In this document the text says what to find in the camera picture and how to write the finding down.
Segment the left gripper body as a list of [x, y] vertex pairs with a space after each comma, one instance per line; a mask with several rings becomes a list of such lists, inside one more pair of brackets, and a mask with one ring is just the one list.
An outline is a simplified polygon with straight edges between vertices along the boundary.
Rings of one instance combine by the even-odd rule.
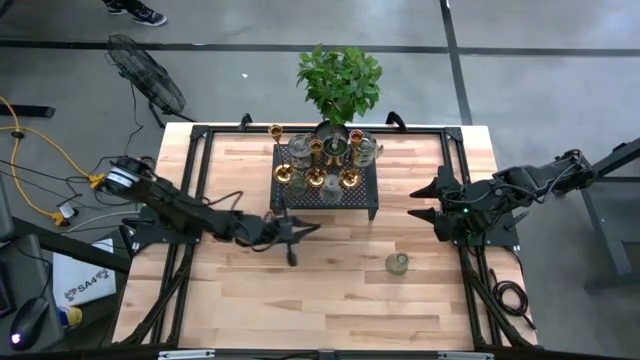
[[275, 218], [267, 223], [257, 240], [250, 245], [253, 252], [265, 252], [275, 245], [284, 244], [286, 246], [286, 260], [290, 267], [298, 265], [297, 255], [294, 246], [299, 242], [294, 226], [297, 219], [295, 217]]

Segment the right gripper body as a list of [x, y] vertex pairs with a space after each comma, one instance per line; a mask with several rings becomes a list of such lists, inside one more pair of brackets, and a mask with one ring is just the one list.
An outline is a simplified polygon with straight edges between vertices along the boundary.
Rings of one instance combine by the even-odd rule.
[[487, 181], [463, 185], [451, 168], [440, 165], [434, 183], [440, 202], [434, 224], [439, 241], [467, 241], [486, 231], [490, 223], [480, 216], [491, 207], [488, 201], [493, 189]]

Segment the clear ribbed glass candle holder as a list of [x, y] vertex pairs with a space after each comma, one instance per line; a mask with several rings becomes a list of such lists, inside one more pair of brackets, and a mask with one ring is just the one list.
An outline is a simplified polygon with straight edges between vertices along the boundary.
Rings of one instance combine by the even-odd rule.
[[323, 187], [319, 191], [319, 195], [326, 204], [339, 203], [344, 195], [339, 177], [335, 174], [328, 174], [324, 180]]

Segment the brass candlestick holder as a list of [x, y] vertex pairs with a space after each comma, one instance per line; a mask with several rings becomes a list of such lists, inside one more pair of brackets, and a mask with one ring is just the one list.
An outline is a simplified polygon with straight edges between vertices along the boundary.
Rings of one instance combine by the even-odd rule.
[[272, 124], [268, 128], [268, 133], [275, 141], [275, 154], [278, 158], [278, 165], [275, 167], [273, 177], [278, 183], [289, 183], [293, 175], [293, 170], [290, 164], [284, 162], [281, 153], [280, 139], [283, 134], [283, 127], [279, 124]]
[[361, 182], [361, 175], [356, 166], [356, 157], [358, 147], [361, 144], [363, 138], [363, 132], [358, 129], [352, 130], [349, 134], [351, 143], [351, 162], [350, 166], [348, 168], [345, 168], [339, 175], [340, 184], [346, 189], [355, 188]]
[[322, 168], [323, 143], [319, 139], [313, 139], [310, 143], [312, 152], [312, 165], [305, 173], [306, 183], [314, 188], [320, 188], [325, 182], [326, 171]]

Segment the candle tin vanilla cake label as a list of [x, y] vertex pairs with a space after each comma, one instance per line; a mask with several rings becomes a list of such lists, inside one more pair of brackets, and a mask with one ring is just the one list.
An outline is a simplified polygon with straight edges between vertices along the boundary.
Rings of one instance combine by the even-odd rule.
[[352, 145], [352, 164], [364, 168], [373, 163], [384, 152], [384, 146], [377, 143], [376, 138], [369, 132], [352, 130], [350, 132]]

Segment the candle tin orange label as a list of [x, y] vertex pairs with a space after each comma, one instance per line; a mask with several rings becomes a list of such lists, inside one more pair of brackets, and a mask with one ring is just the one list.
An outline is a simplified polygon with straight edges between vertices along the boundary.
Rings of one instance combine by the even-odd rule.
[[297, 134], [288, 141], [287, 151], [294, 168], [307, 169], [311, 166], [311, 140], [310, 134]]

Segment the silver cylindrical vessel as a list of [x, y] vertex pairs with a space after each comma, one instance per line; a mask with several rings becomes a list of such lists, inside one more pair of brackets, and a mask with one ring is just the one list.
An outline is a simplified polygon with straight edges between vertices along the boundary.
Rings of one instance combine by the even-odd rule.
[[322, 139], [324, 165], [342, 166], [347, 153], [348, 141], [339, 133], [333, 133]]

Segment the black perforated metal shelf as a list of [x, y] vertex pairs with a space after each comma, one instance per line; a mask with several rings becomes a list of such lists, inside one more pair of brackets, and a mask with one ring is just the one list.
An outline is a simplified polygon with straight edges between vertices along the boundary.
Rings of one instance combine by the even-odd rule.
[[[280, 165], [280, 158], [278, 153], [281, 153], [282, 160], [287, 164], [293, 164], [294, 157], [288, 150], [288, 145], [279, 145], [280, 150], [276, 150], [276, 145], [273, 146], [273, 171], [276, 171], [278, 165]], [[308, 156], [311, 161], [311, 166], [305, 169], [296, 169], [295, 173], [299, 173], [305, 177], [308, 171], [314, 172], [316, 168], [315, 155], [310, 153]], [[326, 160], [328, 157], [323, 153], [320, 155], [319, 168], [323, 171], [321, 174], [324, 178], [329, 175], [335, 175], [340, 179], [342, 172], [351, 169], [351, 160], [343, 160], [341, 166], [328, 166]], [[342, 197], [336, 202], [326, 202], [322, 199], [321, 189], [324, 183], [319, 187], [315, 187], [310, 183], [307, 183], [304, 179], [305, 185], [303, 189], [298, 193], [290, 190], [290, 183], [280, 183], [275, 178], [271, 181], [270, 190], [270, 209], [274, 213], [281, 213], [284, 208], [286, 209], [302, 209], [302, 210], [363, 210], [368, 211], [369, 221], [373, 221], [376, 217], [379, 209], [379, 194], [378, 194], [378, 177], [376, 161], [366, 167], [355, 167], [359, 174], [360, 182], [352, 188], [348, 188], [340, 184], [342, 189]]]

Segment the black metal side table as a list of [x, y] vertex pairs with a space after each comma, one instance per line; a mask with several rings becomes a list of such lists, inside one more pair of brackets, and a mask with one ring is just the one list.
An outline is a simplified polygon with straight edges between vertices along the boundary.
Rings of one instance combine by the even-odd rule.
[[640, 246], [640, 176], [611, 176], [628, 163], [640, 159], [640, 138], [622, 143], [596, 162], [597, 177], [581, 194], [596, 237], [606, 247], [613, 273], [585, 284], [586, 292], [597, 292], [640, 284], [626, 246]]

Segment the white printed box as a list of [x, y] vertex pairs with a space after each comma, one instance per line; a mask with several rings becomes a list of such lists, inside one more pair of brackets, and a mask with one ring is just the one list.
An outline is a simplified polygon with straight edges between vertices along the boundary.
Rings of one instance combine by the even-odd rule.
[[58, 306], [83, 305], [115, 293], [114, 270], [53, 254], [53, 295]]

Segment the small yellow blue object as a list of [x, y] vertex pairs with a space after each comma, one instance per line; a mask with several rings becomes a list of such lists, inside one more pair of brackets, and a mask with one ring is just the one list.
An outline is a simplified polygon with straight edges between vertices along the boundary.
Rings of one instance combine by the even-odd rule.
[[82, 323], [83, 312], [79, 307], [58, 306], [57, 310], [61, 326], [65, 330], [75, 329]]

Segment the person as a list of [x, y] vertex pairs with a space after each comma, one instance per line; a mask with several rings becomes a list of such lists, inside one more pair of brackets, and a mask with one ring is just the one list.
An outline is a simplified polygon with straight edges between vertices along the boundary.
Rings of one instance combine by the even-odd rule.
[[141, 0], [102, 0], [110, 15], [129, 14], [141, 25], [159, 27], [167, 23], [167, 17], [145, 5]]

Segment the grey mouse pad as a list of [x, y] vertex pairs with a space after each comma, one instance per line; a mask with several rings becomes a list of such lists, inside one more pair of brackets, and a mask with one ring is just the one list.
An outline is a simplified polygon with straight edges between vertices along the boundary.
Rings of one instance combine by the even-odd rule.
[[[12, 311], [0, 315], [0, 355], [43, 352], [60, 342], [64, 328], [52, 293], [52, 263], [42, 255], [36, 236], [15, 238], [0, 248], [0, 278], [4, 281], [0, 299], [6, 295], [14, 306]], [[43, 297], [49, 303], [41, 333], [31, 348], [15, 351], [9, 345], [10, 326], [18, 309], [35, 297]]]

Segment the black metal floor bar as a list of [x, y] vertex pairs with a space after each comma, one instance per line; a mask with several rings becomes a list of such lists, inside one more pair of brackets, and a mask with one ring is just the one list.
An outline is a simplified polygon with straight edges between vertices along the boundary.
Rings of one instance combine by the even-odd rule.
[[0, 116], [31, 117], [31, 118], [52, 118], [56, 109], [50, 106], [37, 105], [15, 105], [11, 107], [0, 104]]

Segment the silver aluminium bracket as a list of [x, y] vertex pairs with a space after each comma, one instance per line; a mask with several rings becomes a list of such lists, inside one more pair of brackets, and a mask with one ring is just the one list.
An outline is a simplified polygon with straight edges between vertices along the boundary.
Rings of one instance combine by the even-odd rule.
[[214, 360], [216, 352], [213, 349], [191, 349], [162, 351], [157, 360]]
[[437, 359], [438, 360], [495, 360], [495, 357], [491, 353], [446, 351], [446, 352], [439, 352]]

